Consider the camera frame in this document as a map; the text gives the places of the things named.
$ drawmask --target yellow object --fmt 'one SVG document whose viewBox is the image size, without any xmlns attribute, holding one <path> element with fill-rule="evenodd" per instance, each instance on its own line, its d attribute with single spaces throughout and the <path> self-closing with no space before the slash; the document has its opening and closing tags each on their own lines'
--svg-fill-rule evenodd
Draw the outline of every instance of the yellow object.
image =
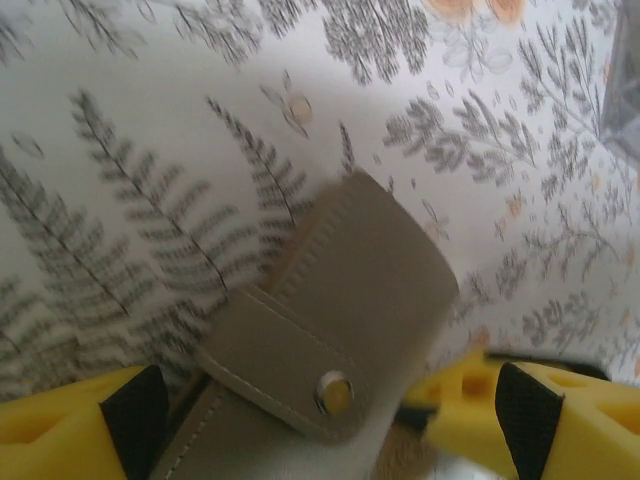
<svg viewBox="0 0 640 480">
<path fill-rule="evenodd" d="M 0 479 L 126 480 L 99 404 L 142 370 L 0 404 Z"/>
<path fill-rule="evenodd" d="M 503 364 L 487 362 L 483 350 L 474 351 L 410 388 L 403 405 L 438 409 L 425 432 L 431 445 L 513 479 L 516 468 L 494 408 Z"/>
<path fill-rule="evenodd" d="M 559 397 L 560 419 L 540 480 L 640 479 L 640 390 L 516 364 Z"/>
<path fill-rule="evenodd" d="M 495 407 L 505 363 L 474 351 L 409 389 L 402 404 L 435 412 L 424 433 L 431 445 L 515 480 L 518 472 Z M 561 365 L 515 365 L 564 398 L 540 480 L 640 480 L 640 389 L 572 373 Z M 518 415 L 527 414 L 523 405 Z"/>
</svg>

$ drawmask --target gray leather wallet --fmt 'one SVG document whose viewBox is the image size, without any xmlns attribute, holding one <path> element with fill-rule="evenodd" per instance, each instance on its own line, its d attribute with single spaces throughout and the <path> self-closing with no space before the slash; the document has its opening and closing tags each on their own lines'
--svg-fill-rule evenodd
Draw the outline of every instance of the gray leather wallet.
<svg viewBox="0 0 640 480">
<path fill-rule="evenodd" d="M 151 478 L 367 477 L 457 293 L 422 229 L 354 173 L 213 321 Z"/>
</svg>

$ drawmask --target stitching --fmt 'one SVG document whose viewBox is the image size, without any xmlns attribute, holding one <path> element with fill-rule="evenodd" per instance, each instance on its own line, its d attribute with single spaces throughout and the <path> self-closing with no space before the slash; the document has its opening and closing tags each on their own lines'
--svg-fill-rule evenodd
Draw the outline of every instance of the stitching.
<svg viewBox="0 0 640 480">
<path fill-rule="evenodd" d="M 216 362 L 213 358 L 209 357 L 209 361 L 211 363 L 213 363 L 217 368 L 219 368 L 220 370 L 222 370 L 223 372 L 227 373 L 228 375 L 230 375 L 231 377 L 234 378 L 234 380 L 237 380 L 238 382 L 242 383 L 243 385 L 249 387 L 252 391 L 254 391 L 255 393 L 257 393 L 258 395 L 271 400 L 273 403 L 279 405 L 280 407 L 282 407 L 283 409 L 285 409 L 287 412 L 289 412 L 291 415 L 293 415 L 294 417 L 298 418 L 300 421 L 302 421 L 304 424 L 308 425 L 309 427 L 315 428 L 320 430 L 322 433 L 324 433 L 327 437 L 331 438 L 331 439 L 338 439 L 338 438 L 342 438 L 343 436 L 350 434 L 351 432 L 355 431 L 355 429 L 357 428 L 357 426 L 352 426 L 348 429 L 344 429 L 340 432 L 332 432 L 331 430 L 327 430 L 326 428 L 322 427 L 321 425 L 317 425 L 314 422 L 312 422 L 311 420 L 309 420 L 307 417 L 305 417 L 304 415 L 302 415 L 300 412 L 298 412 L 297 410 L 294 410 L 293 408 L 291 408 L 289 405 L 286 405 L 282 402 L 280 402 L 278 399 L 272 397 L 271 395 L 269 395 L 268 393 L 263 392 L 262 390 L 254 387 L 253 385 L 251 385 L 249 382 L 247 382 L 246 380 L 244 380 L 243 378 L 240 378 L 239 376 L 237 376 L 235 373 L 231 372 L 229 369 L 223 367 L 222 365 L 220 365 L 218 362 Z M 363 420 L 363 416 L 362 416 L 362 412 L 358 411 L 358 415 L 357 415 L 357 420 L 358 420 L 358 425 L 360 425 L 360 422 Z"/>
<path fill-rule="evenodd" d="M 184 459 L 184 457 L 187 455 L 189 450 L 191 450 L 193 443 L 198 439 L 198 437 L 204 430 L 204 427 L 206 427 L 207 423 L 209 423 L 209 420 L 211 420 L 211 417 L 213 416 L 213 414 L 222 406 L 222 400 L 224 396 L 225 396 L 225 392 L 223 391 L 213 399 L 213 401 L 211 402 L 211 405 L 209 405 L 209 408 L 207 408 L 207 411 L 205 412 L 205 414 L 202 416 L 202 419 L 198 423 L 198 427 L 193 431 L 187 443 L 185 443 L 184 446 L 182 447 L 182 451 L 176 457 L 175 462 L 173 462 L 173 465 L 167 471 L 167 474 L 164 476 L 164 480 L 169 480 L 169 478 L 171 478 L 171 476 L 176 472 L 176 470 L 182 463 L 182 460 Z"/>
<path fill-rule="evenodd" d="M 320 340 L 318 337 L 316 337 L 313 333 L 311 333 L 309 330 L 307 330 L 306 328 L 298 325 L 296 322 L 294 322 L 293 320 L 285 317 L 284 315 L 281 315 L 279 312 L 275 311 L 273 308 L 271 308 L 269 305 L 267 305 L 266 303 L 264 303 L 262 300 L 260 300 L 259 298 L 253 296 L 251 293 L 249 293 L 247 290 L 245 290 L 243 292 L 245 295 L 247 295 L 249 298 L 252 298 L 253 300 L 255 300 L 257 303 L 259 303 L 260 305 L 262 305 L 265 309 L 269 310 L 271 313 L 273 313 L 276 317 L 278 317 L 281 320 L 284 320 L 286 323 L 288 323 L 289 325 L 295 327 L 297 330 L 303 332 L 310 340 L 312 340 L 317 346 L 319 347 L 324 347 L 325 349 L 329 350 L 330 352 L 332 352 L 335 356 L 341 358 L 342 360 L 344 360 L 345 362 L 347 362 L 349 365 L 351 365 L 354 369 L 359 370 L 359 368 L 357 367 L 355 361 L 347 356 L 346 354 L 344 354 L 343 352 L 341 352 L 340 350 L 336 349 L 335 347 L 332 347 L 331 345 L 329 345 L 328 343 L 323 342 L 322 340 Z"/>
<path fill-rule="evenodd" d="M 369 403 L 368 391 L 369 391 L 369 388 L 370 388 L 369 387 L 369 382 L 366 380 L 366 375 L 356 366 L 355 362 L 350 357 L 347 357 L 342 352 L 340 352 L 340 351 L 336 350 L 335 348 L 333 348 L 332 346 L 322 342 L 320 339 L 315 337 L 311 332 L 309 332 L 308 330 L 304 329 L 300 325 L 294 323 L 292 320 L 288 319 L 287 317 L 285 317 L 285 316 L 281 315 L 280 313 L 276 312 L 274 309 L 272 309 L 271 307 L 266 305 L 264 302 L 260 301 L 258 298 L 256 298 L 253 295 L 251 295 L 246 290 L 243 293 L 245 295 L 247 295 L 248 297 L 252 298 L 253 300 L 255 300 L 256 302 L 258 302 L 260 305 L 265 307 L 271 313 L 275 314 L 278 318 L 280 318 L 282 320 L 285 320 L 290 325 L 294 326 L 295 328 L 297 328 L 298 330 L 303 332 L 309 339 L 311 339 L 313 342 L 315 342 L 316 346 L 328 350 L 329 352 L 333 353 L 335 356 L 337 356 L 338 358 L 340 358 L 344 362 L 348 363 L 354 370 L 357 370 L 358 373 L 360 374 L 360 377 L 362 378 L 362 384 L 363 384 L 363 387 L 364 387 L 364 390 L 365 390 L 361 394 L 361 396 L 362 396 L 362 404 L 363 404 L 363 406 L 368 405 L 368 403 Z M 245 379 L 243 379 L 243 378 L 239 377 L 238 375 L 236 375 L 235 373 L 233 373 L 228 368 L 222 366 L 211 355 L 207 355 L 206 358 L 207 358 L 207 360 L 209 362 L 214 364 L 217 368 L 219 368 L 220 370 L 225 372 L 227 375 L 231 376 L 234 380 L 236 380 L 236 381 L 242 383 L 244 386 L 248 387 L 252 392 L 254 392 L 254 393 L 256 393 L 256 394 L 258 394 L 258 395 L 260 395 L 260 396 L 272 401 L 273 403 L 277 404 L 278 406 L 282 407 L 287 412 L 289 412 L 290 414 L 292 414 L 293 416 L 295 416 L 296 418 L 301 420 L 303 423 L 305 423 L 309 427 L 319 429 L 325 435 L 327 435 L 329 438 L 333 438 L 333 439 L 341 438 L 344 435 L 350 434 L 351 432 L 353 432 L 357 428 L 357 426 L 352 426 L 351 428 L 344 429 L 343 431 L 338 432 L 338 433 L 332 432 L 331 430 L 328 430 L 328 429 L 322 427 L 321 425 L 316 424 L 315 422 L 313 422 L 309 418 L 305 417 L 303 414 L 301 414 L 300 412 L 298 412 L 294 408 L 290 407 L 289 405 L 286 405 L 286 404 L 282 403 L 281 401 L 279 401 L 278 399 L 276 399 L 273 396 L 269 395 L 268 393 L 266 393 L 266 392 L 260 390 L 259 388 L 253 386 L 252 384 L 247 382 Z M 356 416 L 356 419 L 358 421 L 358 425 L 360 425 L 360 423 L 364 419 L 361 409 L 358 410 L 358 414 Z"/>
<path fill-rule="evenodd" d="M 355 178 L 352 190 L 343 192 L 343 198 L 337 202 L 331 213 L 327 215 L 324 224 L 320 226 L 314 235 L 313 243 L 307 248 L 305 255 L 298 261 L 295 270 L 290 275 L 290 279 L 282 286 L 282 293 L 279 295 L 282 301 L 291 297 L 314 263 L 319 259 L 322 250 L 329 242 L 338 227 L 348 215 L 348 207 L 353 203 L 356 193 L 362 187 L 362 182 Z"/>
</svg>

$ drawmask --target tablecloth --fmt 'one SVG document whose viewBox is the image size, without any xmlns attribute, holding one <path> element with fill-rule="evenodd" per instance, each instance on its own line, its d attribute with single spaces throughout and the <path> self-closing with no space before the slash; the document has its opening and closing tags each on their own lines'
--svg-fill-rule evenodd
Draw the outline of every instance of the tablecloth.
<svg viewBox="0 0 640 480">
<path fill-rule="evenodd" d="M 4 0 L 3 398 L 139 361 L 178 388 L 210 313 L 356 168 L 459 279 L 427 371 L 497 345 L 634 381 L 640 177 L 599 141 L 616 9 Z"/>
</svg>

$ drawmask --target snap button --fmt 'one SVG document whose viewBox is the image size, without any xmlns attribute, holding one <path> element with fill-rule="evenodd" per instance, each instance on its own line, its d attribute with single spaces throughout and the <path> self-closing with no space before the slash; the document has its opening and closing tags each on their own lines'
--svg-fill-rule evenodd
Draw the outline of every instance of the snap button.
<svg viewBox="0 0 640 480">
<path fill-rule="evenodd" d="M 325 373 L 318 382 L 316 402 L 327 415 L 336 416 L 346 412 L 353 405 L 353 399 L 351 383 L 342 372 Z"/>
</svg>

